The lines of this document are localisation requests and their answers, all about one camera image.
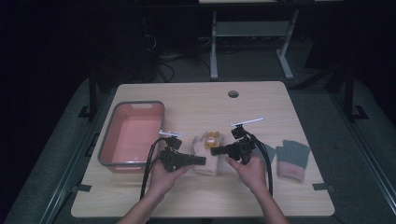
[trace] pink tray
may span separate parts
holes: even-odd
[[[164,105],[159,101],[116,105],[98,154],[99,162],[114,173],[144,172],[149,149],[160,137],[163,114]]]

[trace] person's right hand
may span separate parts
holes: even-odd
[[[265,165],[258,156],[250,154],[250,161],[246,165],[230,157],[226,157],[225,160],[235,169],[242,182],[250,188],[253,193],[268,190],[265,178]]]

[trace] wooden table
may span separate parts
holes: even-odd
[[[229,91],[239,92],[237,98]],[[97,153],[114,106],[123,101],[159,100],[165,105],[165,131],[182,133],[180,152],[192,153],[192,139],[206,131],[224,134],[223,145],[231,144],[230,124],[239,120],[264,120],[244,128],[264,144],[276,148],[283,140],[308,145],[288,92],[281,82],[208,82],[180,84],[131,84],[119,86],[102,132],[92,154],[83,185],[72,207],[75,217],[122,217],[139,200],[141,174],[114,174],[102,166]],[[272,162],[274,198],[288,217],[326,217],[334,212],[327,190],[314,190],[323,183],[317,163],[309,154],[305,181],[276,175]],[[192,169],[183,175],[152,214],[153,217],[262,217],[262,210],[237,173],[219,159],[217,176],[200,175]]]

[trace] dark floor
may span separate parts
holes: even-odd
[[[158,46],[162,48],[158,51],[162,56],[158,65],[161,73],[152,73],[144,70],[144,66],[139,67],[139,64],[145,62],[128,63],[126,68],[123,60],[120,60],[120,63],[119,58],[113,58],[113,50],[118,52],[121,58],[128,59],[132,57],[128,55],[130,51],[143,57],[148,56],[145,49],[123,48],[131,45],[129,42],[131,39],[134,43],[143,41],[140,43],[144,44],[148,41],[148,45],[153,46],[152,39],[142,39],[134,35],[135,32],[132,31],[136,29],[135,23],[132,26],[125,26],[125,23],[120,21],[129,20],[131,17],[105,22],[103,17],[95,14],[84,14],[70,9],[70,5],[67,5],[69,2],[44,5],[35,5],[34,2],[9,4],[6,13],[2,14],[2,16],[6,15],[4,16],[6,28],[0,30],[3,49],[0,69],[1,73],[5,74],[1,90],[6,105],[2,109],[2,131],[6,131],[2,134],[2,140],[4,146],[7,146],[5,158],[13,158],[2,162],[1,188],[3,192],[9,192],[1,196],[2,219],[6,218],[10,211],[6,223],[36,223],[40,220],[46,222],[45,220],[51,220],[50,217],[55,217],[55,223],[113,223],[116,218],[71,217],[70,208],[75,193],[68,192],[82,178],[89,160],[83,155],[76,156],[75,148],[81,147],[85,151],[91,139],[100,132],[106,109],[111,103],[114,86],[122,82],[209,81],[209,54],[208,49],[204,48],[204,43],[208,39],[200,39],[197,46],[202,48],[196,48],[191,41],[180,42],[180,45],[177,45],[172,42],[175,41],[174,36],[160,35],[163,37],[160,39],[163,42],[159,42],[163,44]],[[376,7],[376,11],[387,12],[381,15],[390,21],[394,15],[390,13],[391,9],[384,7]],[[377,21],[383,20],[379,16],[374,18]],[[103,28],[103,25],[107,25],[107,28],[98,31],[97,29]],[[370,28],[372,24],[368,22],[366,25]],[[313,31],[320,29],[312,24],[309,27],[313,30],[307,32],[303,26],[296,27],[288,51],[288,60],[295,79],[284,78],[276,59],[275,49],[281,46],[283,38],[239,38],[223,39],[219,42],[218,81],[279,80],[291,87],[311,78],[323,70],[323,64],[320,65],[322,68],[318,68],[320,66],[310,66],[316,67],[315,69],[307,68],[305,66],[307,62],[311,62],[312,65],[317,61],[313,60],[309,53],[320,49],[325,49],[324,52],[328,53],[326,50],[329,49],[323,46],[339,45],[326,39],[325,45],[319,44],[319,47],[312,49],[313,36],[317,33]],[[114,35],[123,29],[130,33]],[[186,38],[191,40],[190,30],[178,34],[186,35],[188,37]],[[113,35],[99,38],[103,35],[103,31]],[[199,31],[195,35],[207,37],[205,29]],[[333,217],[291,217],[291,223],[396,223],[395,211],[391,210],[387,201],[389,198],[378,184],[370,161],[364,156],[364,149],[368,146],[389,183],[392,186],[396,185],[396,178],[393,175],[396,169],[393,162],[396,158],[394,150],[396,130],[392,123],[395,119],[393,116],[395,100],[392,96],[394,94],[387,90],[394,80],[394,77],[389,77],[394,63],[385,63],[391,59],[385,56],[392,55],[390,52],[394,48],[392,46],[382,48],[388,43],[381,41],[382,35],[373,38],[364,32],[360,34],[363,34],[362,39],[357,42],[372,41],[370,48],[360,51],[364,55],[369,55],[365,59],[369,60],[370,65],[367,61],[364,63],[367,63],[370,69],[365,69],[361,66],[362,62],[358,62],[360,66],[356,73],[358,79],[355,79],[353,103],[362,106],[368,119],[357,119],[354,122],[346,119],[342,107],[338,105],[340,98],[343,101],[344,89],[341,88],[337,93],[326,91],[325,87],[331,76],[326,76],[303,90],[290,91],[290,98],[323,178],[326,184],[335,188],[335,191],[331,192],[335,206]],[[106,45],[112,43],[109,38],[113,41],[116,39],[119,44]],[[381,48],[387,53],[378,54],[376,50],[370,51]],[[177,57],[178,54],[188,57]],[[379,62],[378,55],[385,57],[382,58],[383,62]],[[332,57],[315,55],[315,58],[330,61]],[[93,70],[91,67],[87,68],[89,67],[87,64],[92,64],[92,61],[98,65]],[[131,68],[140,72],[130,76]],[[375,78],[364,75],[367,71],[374,71],[372,77]],[[78,118],[78,113],[84,105],[89,104],[87,77],[92,72],[97,74],[97,82],[102,92],[98,99],[98,115],[94,121],[88,122],[88,119]],[[139,74],[145,74],[145,77],[142,78]],[[76,162],[77,168],[72,172],[69,182],[61,182],[62,174],[70,167],[71,159]],[[63,207],[56,207],[53,213],[48,215],[50,199],[53,195],[61,195],[61,201],[64,200],[65,203]]]

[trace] person's left hand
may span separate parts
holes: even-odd
[[[151,169],[151,179],[147,195],[152,195],[160,200],[175,185],[176,180],[190,170],[190,166],[183,166],[168,173],[160,161],[156,161]]]

